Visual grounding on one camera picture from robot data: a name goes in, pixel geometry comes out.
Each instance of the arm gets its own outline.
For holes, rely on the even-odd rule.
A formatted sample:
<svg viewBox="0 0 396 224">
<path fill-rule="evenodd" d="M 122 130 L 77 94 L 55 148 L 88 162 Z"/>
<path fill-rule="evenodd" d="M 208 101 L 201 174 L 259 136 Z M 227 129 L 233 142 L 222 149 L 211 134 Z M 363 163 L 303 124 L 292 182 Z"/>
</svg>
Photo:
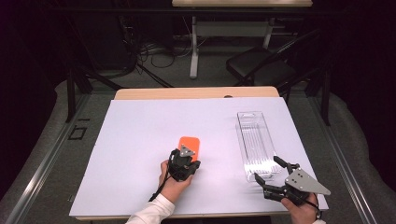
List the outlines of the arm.
<svg viewBox="0 0 396 224">
<path fill-rule="evenodd" d="M 313 193 L 311 193 L 307 199 L 309 202 L 316 204 L 317 199 Z M 317 219 L 317 209 L 313 206 L 305 203 L 301 206 L 296 206 L 289 199 L 282 199 L 282 204 L 285 206 L 291 215 L 292 224 L 325 224 L 323 220 Z"/>
<path fill-rule="evenodd" d="M 167 166 L 168 161 L 163 161 L 161 163 L 159 186 L 169 177 L 165 176 Z M 131 216 L 126 224 L 159 224 L 163 219 L 173 214 L 175 210 L 174 203 L 184 189 L 190 185 L 191 181 L 192 175 L 183 182 L 177 182 L 174 178 L 169 177 L 157 198 L 150 203 L 146 203 L 143 210 Z"/>
</svg>

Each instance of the clear plastic box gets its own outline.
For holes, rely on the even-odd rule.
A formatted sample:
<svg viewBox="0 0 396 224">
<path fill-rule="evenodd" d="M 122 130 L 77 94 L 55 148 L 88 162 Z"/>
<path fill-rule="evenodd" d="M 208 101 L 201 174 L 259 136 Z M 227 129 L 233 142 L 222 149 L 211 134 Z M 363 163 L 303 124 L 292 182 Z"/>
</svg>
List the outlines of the clear plastic box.
<svg viewBox="0 0 396 224">
<path fill-rule="evenodd" d="M 238 112 L 237 117 L 236 132 L 247 181 L 255 181 L 254 173 L 271 180 L 281 167 L 274 161 L 276 152 L 262 112 Z"/>
</svg>

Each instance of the hand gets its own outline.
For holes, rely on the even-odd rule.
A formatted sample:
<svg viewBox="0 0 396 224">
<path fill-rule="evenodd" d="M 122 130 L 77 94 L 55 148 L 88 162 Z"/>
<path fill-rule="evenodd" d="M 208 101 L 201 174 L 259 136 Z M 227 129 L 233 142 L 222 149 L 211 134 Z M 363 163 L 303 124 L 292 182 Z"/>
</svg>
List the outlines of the hand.
<svg viewBox="0 0 396 224">
<path fill-rule="evenodd" d="M 168 161 L 163 161 L 161 163 L 161 175 L 160 175 L 160 184 L 159 186 L 163 183 L 165 178 L 169 176 L 166 175 L 166 169 L 168 167 Z M 186 189 L 192 181 L 192 175 L 190 175 L 185 181 L 182 182 L 177 182 L 172 176 L 166 180 L 165 186 L 163 186 L 163 190 L 161 191 L 161 194 L 163 197 L 165 197 L 167 200 L 169 200 L 171 203 L 175 203 L 180 196 L 180 194 L 183 192 L 184 189 Z"/>
<path fill-rule="evenodd" d="M 309 195 L 307 200 L 313 204 L 317 204 L 317 198 L 313 193 Z M 293 224 L 312 224 L 315 222 L 317 209 L 308 203 L 296 206 L 287 198 L 282 199 L 280 202 L 289 210 Z"/>
</svg>

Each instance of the black chair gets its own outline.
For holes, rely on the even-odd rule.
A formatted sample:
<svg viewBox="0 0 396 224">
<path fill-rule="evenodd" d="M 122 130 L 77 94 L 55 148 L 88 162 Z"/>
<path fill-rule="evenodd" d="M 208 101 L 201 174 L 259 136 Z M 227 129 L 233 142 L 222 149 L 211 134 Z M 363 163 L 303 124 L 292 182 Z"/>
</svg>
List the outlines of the black chair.
<svg viewBox="0 0 396 224">
<path fill-rule="evenodd" d="M 274 52 L 256 47 L 237 54 L 227 60 L 227 70 L 239 80 L 235 86 L 274 86 L 281 95 L 287 94 L 287 102 L 293 85 L 318 72 L 313 68 L 300 74 L 289 62 L 298 51 L 311 46 L 319 34 L 320 30 L 314 30 L 301 35 Z"/>
</svg>

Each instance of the orange object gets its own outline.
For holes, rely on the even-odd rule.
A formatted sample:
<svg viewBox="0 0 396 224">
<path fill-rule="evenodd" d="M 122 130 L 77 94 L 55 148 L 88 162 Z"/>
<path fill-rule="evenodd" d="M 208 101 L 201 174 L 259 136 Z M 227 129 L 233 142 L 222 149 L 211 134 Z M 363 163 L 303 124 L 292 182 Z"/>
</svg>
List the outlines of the orange object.
<svg viewBox="0 0 396 224">
<path fill-rule="evenodd" d="M 192 156 L 192 161 L 198 160 L 198 152 L 199 152 L 199 138 L 196 137 L 188 137 L 183 136 L 178 141 L 178 149 L 181 149 L 181 145 L 184 145 L 189 150 L 195 152 L 195 155 Z"/>
</svg>

